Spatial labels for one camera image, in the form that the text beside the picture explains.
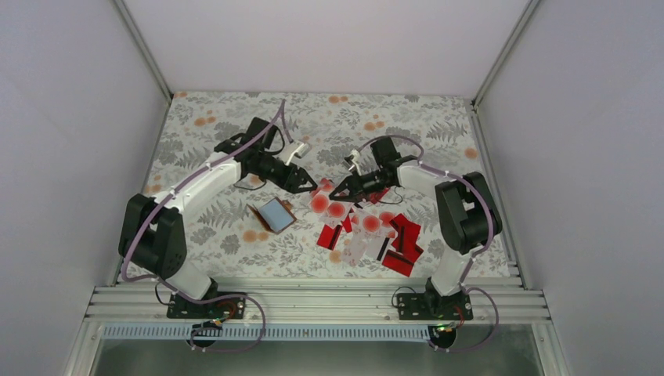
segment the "black wire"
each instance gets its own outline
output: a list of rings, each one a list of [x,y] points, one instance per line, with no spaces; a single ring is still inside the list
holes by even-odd
[[[283,133],[281,132],[281,128],[276,127],[276,131],[279,133],[279,137],[281,138],[281,149],[277,151],[266,151],[265,153],[268,155],[277,155],[283,151],[284,147],[286,147],[286,141],[283,140]]]
[[[403,196],[402,196],[401,194],[399,194],[399,192],[396,191],[397,188],[398,188],[398,187],[396,186],[395,189],[394,189],[394,193],[395,193],[397,196],[399,196],[399,201],[397,201],[397,202],[385,202],[385,201],[378,200],[378,202],[380,202],[381,204],[386,204],[386,205],[398,205],[398,204],[401,204],[401,203],[403,202]]]
[[[267,184],[267,183],[268,183],[268,182],[267,182],[267,180],[266,180],[266,181],[263,182],[263,184],[261,184],[260,186],[256,186],[255,188],[249,188],[249,187],[246,187],[246,186],[238,186],[237,183],[233,184],[233,186],[236,187],[236,188],[239,189],[239,190],[260,190],[260,189],[261,189],[262,187],[264,187],[265,184]]]
[[[157,297],[157,300],[159,301],[159,304],[161,304],[161,305],[163,305],[163,306],[168,306],[168,303],[164,303],[164,302],[161,300],[161,298],[159,297],[159,291],[157,291],[157,286],[159,286],[160,284],[161,284],[161,282],[157,282],[157,283],[154,285],[154,296]]]
[[[394,298],[395,298],[395,296],[396,296],[396,293],[399,292],[399,290],[401,290],[402,288],[407,288],[407,289],[411,290],[411,291],[413,292],[413,294],[417,294],[417,291],[415,291],[412,287],[409,287],[409,286],[401,286],[401,287],[397,288],[397,289],[395,290],[395,293],[392,294],[392,299],[390,300],[390,303],[391,303],[392,306],[395,307],[395,308],[398,308],[399,306],[396,305],[396,304],[394,304]]]

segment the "floral pattern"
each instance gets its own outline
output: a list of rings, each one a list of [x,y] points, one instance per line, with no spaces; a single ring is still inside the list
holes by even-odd
[[[329,95],[264,92],[178,92],[168,112],[157,146],[146,193],[156,193],[175,184],[195,169],[224,139],[242,132],[253,117],[270,119],[281,99],[286,100],[286,119],[291,135],[312,147],[294,163],[316,181],[341,181],[347,171],[342,158],[351,149],[384,134],[398,134],[417,140],[426,150],[424,161],[458,174],[481,171],[470,122],[461,98],[451,96]],[[402,155],[417,155],[418,149],[401,139],[395,144]],[[274,149],[280,146],[275,141]],[[362,166],[372,168],[372,158]],[[262,184],[249,175],[237,185],[255,188]],[[440,260],[442,241],[438,214],[431,200],[421,194],[397,188],[369,207],[403,213],[422,225],[418,244],[424,249],[412,277],[430,276]],[[292,203],[298,218],[279,235],[267,233],[247,210],[279,197]],[[340,251],[350,242],[344,233],[335,251],[316,245],[323,228],[306,200],[308,195],[291,195],[271,183],[258,190],[235,186],[224,189],[191,222],[187,232],[187,258],[213,277],[402,277],[378,261],[361,259],[356,266],[341,261]],[[142,273],[132,265],[130,274]],[[509,275],[503,241],[497,237],[478,257],[471,277]]]

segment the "white wall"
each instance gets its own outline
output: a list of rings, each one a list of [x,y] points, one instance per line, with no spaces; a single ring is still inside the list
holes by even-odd
[[[573,374],[664,374],[664,2],[545,1],[480,105]]]
[[[3,2],[0,51],[0,373],[62,374],[166,102],[111,2]]]
[[[171,89],[472,97],[527,0],[125,0]]]

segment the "robotic arm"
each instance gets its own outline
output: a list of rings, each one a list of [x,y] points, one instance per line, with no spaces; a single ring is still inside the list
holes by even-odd
[[[178,184],[156,193],[153,197],[136,194],[129,200],[119,245],[125,257],[139,227],[169,194],[172,198],[164,204],[141,236],[132,256],[132,262],[149,270],[171,286],[193,299],[209,299],[217,296],[217,284],[193,264],[186,261],[186,237],[184,223],[197,215],[217,193],[252,173],[269,180],[290,193],[309,192],[317,188],[306,170],[291,163],[294,157],[304,157],[308,146],[294,141],[277,152],[268,151],[277,127],[269,129],[257,142],[221,164],[215,161],[232,154],[250,142],[269,126],[257,117],[245,133],[240,133],[218,144],[214,153],[200,166],[198,175],[185,178]]]
[[[414,156],[402,157],[387,137],[372,143],[371,152],[378,170],[360,175],[359,153],[354,151],[345,159],[352,175],[330,193],[330,199],[361,201],[370,193],[402,186],[435,200],[443,238],[452,249],[443,252],[438,268],[427,281],[423,300],[434,318],[442,318],[454,306],[466,306],[467,296],[460,291],[460,282],[473,257],[471,249],[488,241],[489,224],[478,198],[462,182],[423,168]],[[472,172],[463,179],[481,194],[489,207],[493,232],[500,233],[502,220],[484,176]]]

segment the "cable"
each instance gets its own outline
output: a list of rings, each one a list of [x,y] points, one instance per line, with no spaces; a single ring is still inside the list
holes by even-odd
[[[232,300],[225,300],[224,302],[217,303],[217,307],[221,308],[222,306],[230,306],[229,316],[226,319],[232,319],[233,316],[235,316],[235,312],[237,311],[237,304],[235,304],[235,302]]]
[[[283,107],[284,103],[286,103],[286,100],[282,99],[281,100],[281,107]],[[283,133],[286,134],[286,139],[288,140],[288,143],[293,143],[293,137],[291,137],[291,133],[288,132],[288,127],[286,126],[285,111],[283,111],[283,109],[281,109],[281,107],[280,107],[280,110],[281,110],[281,125],[283,126]]]
[[[443,170],[438,170],[435,167],[428,166],[424,163],[420,162],[420,167],[422,167],[423,170],[433,172],[435,174],[438,174],[440,176],[445,176],[445,177],[450,177],[452,179],[458,180],[460,183],[464,184],[468,190],[470,190],[474,195],[475,198],[478,199],[478,202],[480,206],[482,206],[482,210],[484,211],[484,215],[486,215],[486,222],[489,227],[489,234],[486,238],[486,244],[484,247],[480,248],[477,251],[474,251],[471,255],[471,259],[468,262],[468,265],[466,265],[466,269],[464,269],[464,272],[461,274],[461,278],[459,279],[459,283],[463,286],[464,281],[466,280],[466,277],[468,276],[468,273],[471,271],[471,267],[473,266],[473,262],[475,261],[475,258],[482,253],[484,253],[486,250],[489,249],[491,246],[491,243],[493,242],[493,219],[491,218],[491,211],[489,210],[489,206],[487,205],[486,201],[484,200],[484,197],[475,189],[472,184],[470,184],[466,179],[462,178],[461,176],[449,172],[449,171],[443,171]]]
[[[160,280],[160,282],[162,284],[164,284],[164,286],[170,288],[171,290],[177,291],[177,289],[175,287],[173,287],[173,285],[166,282],[165,280]],[[200,350],[204,353],[244,353],[245,351],[251,350],[257,344],[261,343],[263,337],[265,337],[265,328],[267,326],[267,320],[266,320],[266,317],[265,317],[265,310],[263,309],[261,304],[258,303],[258,301],[256,301],[256,299],[252,298],[249,295],[227,294],[227,295],[221,295],[221,296],[218,296],[216,298],[207,299],[207,300],[196,300],[196,299],[188,296],[187,294],[185,294],[181,291],[177,291],[177,294],[180,295],[186,301],[192,302],[194,304],[209,304],[209,303],[214,303],[214,302],[220,302],[220,301],[226,300],[226,299],[244,298],[244,299],[248,300],[249,302],[254,303],[256,308],[258,308],[258,311],[260,311],[260,313],[261,313],[261,322],[262,322],[261,331],[258,333],[258,338],[256,338],[255,341],[253,341],[251,344],[249,344],[245,347],[239,348],[239,349],[206,349],[206,348],[202,348],[200,346],[192,345],[192,349],[198,349],[198,350]],[[201,329],[197,329],[197,330],[193,331],[192,332],[192,340],[193,340],[193,337],[195,337],[198,333],[200,333],[203,330],[205,330],[205,329],[201,328]]]
[[[292,140],[292,139],[290,139],[290,135],[288,134],[287,127],[286,127],[286,121],[285,121],[285,118],[283,116],[285,106],[286,106],[286,100],[282,99],[281,105],[279,106],[279,110],[276,112],[275,116],[272,118],[272,120],[268,123],[268,125],[265,128],[263,128],[256,136],[254,136],[253,139],[250,139],[249,142],[247,142],[244,145],[240,146],[239,148],[237,148],[232,153],[225,155],[224,157],[218,159],[217,161],[211,162],[209,165],[205,165],[205,166],[199,168],[195,172],[192,172],[191,175],[187,176],[183,181],[180,182],[180,184],[178,184],[173,189],[172,193],[167,194],[166,197],[164,197],[164,199],[161,200],[159,202],[159,204],[157,204],[157,206],[154,207],[154,209],[148,214],[145,221],[143,221],[143,223],[139,227],[139,230],[136,232],[136,235],[134,236],[134,239],[132,240],[132,242],[129,245],[127,253],[124,255],[124,261],[122,262],[122,267],[121,267],[121,275],[122,275],[123,280],[125,280],[127,282],[135,282],[137,280],[144,280],[146,278],[155,278],[155,277],[157,277],[153,274],[143,274],[142,276],[129,277],[127,275],[127,269],[129,267],[129,263],[132,261],[132,256],[134,255],[134,252],[136,251],[136,248],[138,247],[139,242],[140,242],[141,238],[143,237],[143,234],[145,234],[147,228],[150,226],[151,222],[154,220],[154,217],[156,217],[157,213],[166,205],[166,203],[169,202],[187,184],[189,184],[192,180],[194,180],[195,178],[197,178],[199,175],[203,174],[204,172],[209,171],[210,168],[216,167],[216,166],[224,163],[225,161],[228,161],[230,158],[233,158],[237,154],[242,153],[249,146],[251,146],[252,144],[259,141],[260,138],[263,137],[263,135],[267,133],[267,131],[270,129],[270,127],[276,125],[276,121],[277,121],[277,119],[279,118],[280,115],[281,115],[283,129],[286,132],[287,138],[289,139],[289,141]],[[247,351],[249,349],[253,349],[258,343],[261,342],[261,340],[265,336],[265,326],[266,326],[265,310],[263,310],[263,307],[260,305],[260,303],[258,303],[258,301],[256,301],[256,299],[252,298],[251,296],[240,295],[240,294],[229,294],[229,295],[218,296],[216,298],[208,299],[208,300],[196,300],[194,298],[191,298],[187,294],[182,293],[181,291],[177,291],[177,289],[175,287],[173,287],[171,284],[169,284],[165,280],[162,280],[161,278],[159,278],[159,281],[164,286],[166,286],[166,287],[170,288],[172,291],[176,292],[178,295],[180,295],[185,300],[187,300],[189,302],[192,302],[194,304],[203,305],[203,304],[208,304],[208,303],[212,303],[212,302],[219,302],[221,300],[225,300],[225,299],[229,299],[229,298],[245,298],[246,300],[248,300],[248,301],[250,301],[250,302],[252,302],[256,305],[258,310],[261,312],[261,321],[262,321],[262,328],[261,328],[261,331],[258,335],[258,338],[256,338],[256,340],[254,342],[252,342],[250,345],[248,345],[246,347],[243,347],[241,349],[211,350],[211,352],[214,352],[214,353],[242,353],[242,352]],[[201,347],[196,346],[196,345],[193,345],[192,348],[193,349],[198,348],[198,349],[201,349],[202,351],[205,351],[204,348],[201,348]]]
[[[239,189],[239,190],[260,190],[260,189],[261,189],[262,187],[264,187],[265,184],[267,184],[268,182],[267,182],[267,181],[264,181],[263,184],[261,184],[260,186],[256,186],[256,187],[254,187],[254,188],[249,188],[248,186],[238,186],[237,183],[233,184],[233,186],[236,187],[236,188]]]
[[[458,305],[454,306],[454,310],[456,311],[456,313],[459,313],[459,326],[456,327],[456,329],[459,329],[466,322],[466,319],[464,319],[464,311],[462,311],[461,308],[459,308]]]
[[[129,245],[129,248],[127,250],[127,253],[124,255],[124,261],[122,262],[122,267],[121,267],[121,275],[122,279],[127,281],[127,282],[135,282],[137,280],[144,280],[146,278],[155,278],[154,274],[143,274],[142,276],[137,276],[137,277],[130,277],[127,275],[127,269],[129,267],[129,263],[132,261],[132,256],[134,255],[134,252],[136,251],[136,248],[139,245],[139,242],[141,238],[143,237],[143,234],[147,231],[148,227],[150,226],[151,222],[154,220],[154,217],[157,216],[157,213],[166,205],[167,202],[169,202],[177,193],[179,193],[180,190],[182,190],[187,184],[189,184],[192,180],[197,178],[199,175],[209,171],[210,168],[216,167],[229,159],[235,157],[237,154],[242,153],[245,151],[249,146],[253,145],[257,141],[259,141],[266,133],[267,131],[273,126],[276,125],[276,121],[281,115],[281,119],[283,122],[284,130],[286,131],[287,138],[290,137],[288,135],[288,131],[286,129],[286,122],[283,117],[283,112],[284,108],[286,106],[286,100],[282,99],[281,100],[281,105],[279,106],[279,110],[276,112],[275,116],[272,118],[272,120],[268,123],[268,125],[263,128],[256,136],[254,136],[253,139],[250,139],[249,142],[245,143],[244,145],[240,146],[237,148],[235,151],[233,151],[230,154],[225,155],[222,158],[219,158],[217,161],[211,162],[209,165],[205,165],[195,172],[192,172],[191,175],[187,176],[184,178],[183,181],[178,184],[171,193],[167,194],[166,197],[164,197],[157,206],[152,209],[152,211],[148,214],[146,217],[145,221],[143,221],[143,224],[139,227],[139,230],[136,232],[136,235],[134,236],[134,239]]]
[[[403,196],[402,196],[401,194],[399,194],[399,193],[396,191],[397,188],[399,188],[399,187],[398,187],[398,186],[395,186],[395,189],[393,190],[393,192],[394,192],[397,196],[399,196],[399,201],[397,201],[397,202],[385,202],[385,201],[378,200],[378,202],[380,202],[381,204],[386,204],[386,205],[398,205],[398,204],[401,204],[401,203],[403,202]]]
[[[483,293],[484,296],[486,296],[491,302],[491,306],[493,306],[493,312],[496,314],[496,323],[491,328],[491,332],[489,333],[489,335],[486,338],[484,338],[484,341],[479,342],[477,345],[473,345],[463,349],[441,349],[441,351],[445,353],[452,353],[452,354],[467,353],[469,351],[475,351],[477,349],[480,349],[481,347],[489,343],[489,341],[491,341],[491,338],[493,338],[493,336],[496,334],[496,331],[498,330],[498,323],[500,322],[500,318],[498,317],[498,306],[496,305],[496,302],[493,301],[491,295],[489,295],[489,293],[487,293],[486,291],[482,290],[479,287],[469,287],[468,289],[462,288],[462,291],[466,295],[468,295],[468,293],[470,293],[471,291],[479,291]],[[438,351],[439,347],[434,345],[434,343],[431,340],[428,340],[427,342],[431,347],[434,348],[434,351]]]
[[[404,139],[405,141],[408,141],[409,143],[412,143],[413,145],[417,146],[417,149],[420,149],[420,155],[417,156],[417,161],[422,161],[422,158],[424,157],[424,148],[420,145],[419,142],[415,141],[414,139],[411,139],[410,137],[406,136],[401,136],[401,135],[384,135],[384,136],[378,136],[376,138],[370,139],[369,141],[365,142],[362,146],[360,146],[357,151],[358,153],[362,151],[365,147],[369,146],[372,143],[375,143],[379,139]]]
[[[157,286],[159,286],[160,284],[161,284],[161,282],[157,282],[157,283],[154,284],[154,296],[157,297],[157,300],[159,301],[159,304],[161,304],[163,306],[168,306],[168,303],[164,303],[164,302],[161,301],[161,297],[159,296],[159,291],[157,291]]]
[[[399,290],[401,290],[402,288],[407,288],[407,289],[411,290],[413,292],[413,294],[417,294],[417,291],[415,291],[415,289],[413,289],[412,287],[409,287],[409,286],[401,286],[401,287],[397,288],[395,290],[394,294],[392,294],[392,299],[390,299],[390,303],[392,304],[392,307],[394,307],[394,308],[398,308],[398,306],[396,304],[394,304],[394,298],[396,296],[396,293],[399,292]]]

